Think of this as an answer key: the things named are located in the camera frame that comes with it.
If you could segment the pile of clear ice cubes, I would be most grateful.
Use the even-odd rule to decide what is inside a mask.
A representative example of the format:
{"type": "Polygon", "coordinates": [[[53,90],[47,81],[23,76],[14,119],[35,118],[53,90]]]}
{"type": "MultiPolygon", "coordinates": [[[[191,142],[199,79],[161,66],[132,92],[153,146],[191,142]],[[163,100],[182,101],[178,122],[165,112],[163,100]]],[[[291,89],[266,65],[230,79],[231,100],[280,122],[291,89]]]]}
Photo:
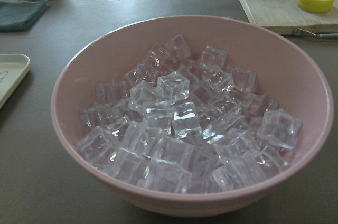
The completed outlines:
{"type": "Polygon", "coordinates": [[[245,188],[289,168],[302,121],[254,93],[257,75],[225,69],[227,51],[192,57],[182,35],[155,43],[125,80],[96,86],[78,151],[144,189],[205,194],[245,188]]]}

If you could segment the pink bowl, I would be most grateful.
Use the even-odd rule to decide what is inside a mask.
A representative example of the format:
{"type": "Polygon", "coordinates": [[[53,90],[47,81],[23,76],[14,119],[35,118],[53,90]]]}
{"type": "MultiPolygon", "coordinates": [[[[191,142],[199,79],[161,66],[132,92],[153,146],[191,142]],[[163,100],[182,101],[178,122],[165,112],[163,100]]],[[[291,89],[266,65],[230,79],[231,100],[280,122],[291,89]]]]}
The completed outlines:
{"type": "Polygon", "coordinates": [[[246,207],[271,194],[310,163],[333,124],[334,100],[323,72],[301,48],[284,37],[246,22],[205,15],[141,21],[111,31],[79,51],[61,72],[52,94],[55,132],[69,155],[89,174],[124,200],[142,209],[175,217],[209,217],[246,207]],[[276,99],[303,122],[297,145],[286,154],[290,168],[244,189],[216,194],[172,194],[142,189],[91,166],[77,142],[85,129],[79,115],[94,99],[94,87],[122,77],[150,50],[178,34],[193,54],[207,45],[228,51],[228,61],[255,70],[259,93],[276,99]]]}

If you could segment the bamboo cutting board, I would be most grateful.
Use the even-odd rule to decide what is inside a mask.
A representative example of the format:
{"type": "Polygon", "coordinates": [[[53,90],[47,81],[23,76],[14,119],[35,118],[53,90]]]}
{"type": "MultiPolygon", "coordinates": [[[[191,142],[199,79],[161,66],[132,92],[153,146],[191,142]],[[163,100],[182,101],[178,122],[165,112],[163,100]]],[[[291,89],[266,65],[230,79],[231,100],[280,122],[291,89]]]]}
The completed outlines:
{"type": "Polygon", "coordinates": [[[281,35],[301,28],[312,33],[337,33],[337,0],[326,13],[300,9],[297,0],[239,0],[251,24],[281,35]]]}

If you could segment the cream rabbit tray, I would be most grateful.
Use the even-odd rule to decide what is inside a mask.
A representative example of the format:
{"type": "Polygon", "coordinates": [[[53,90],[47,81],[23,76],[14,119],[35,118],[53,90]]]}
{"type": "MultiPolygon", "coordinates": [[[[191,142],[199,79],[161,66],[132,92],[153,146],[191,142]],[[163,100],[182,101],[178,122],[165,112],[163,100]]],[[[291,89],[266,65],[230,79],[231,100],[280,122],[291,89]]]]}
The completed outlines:
{"type": "Polygon", "coordinates": [[[1,108],[30,70],[24,54],[1,54],[1,108]]]}

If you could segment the grey folded cloth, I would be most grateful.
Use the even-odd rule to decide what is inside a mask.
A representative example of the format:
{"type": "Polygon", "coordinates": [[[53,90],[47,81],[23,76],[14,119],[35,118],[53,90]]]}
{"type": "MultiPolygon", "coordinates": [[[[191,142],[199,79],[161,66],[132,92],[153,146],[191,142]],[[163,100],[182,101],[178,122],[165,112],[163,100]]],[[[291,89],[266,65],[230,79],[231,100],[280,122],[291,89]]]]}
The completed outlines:
{"type": "Polygon", "coordinates": [[[47,0],[37,2],[1,1],[1,32],[28,30],[49,7],[47,0]]]}

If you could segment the half lemon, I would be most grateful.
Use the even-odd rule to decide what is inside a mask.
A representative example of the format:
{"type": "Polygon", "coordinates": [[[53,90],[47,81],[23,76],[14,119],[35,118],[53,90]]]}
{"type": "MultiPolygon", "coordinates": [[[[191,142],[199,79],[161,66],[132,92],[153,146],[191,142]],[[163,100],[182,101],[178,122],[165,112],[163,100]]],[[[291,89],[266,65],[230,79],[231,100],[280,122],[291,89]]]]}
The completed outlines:
{"type": "Polygon", "coordinates": [[[297,0],[299,8],[311,13],[329,12],[335,0],[297,0]]]}

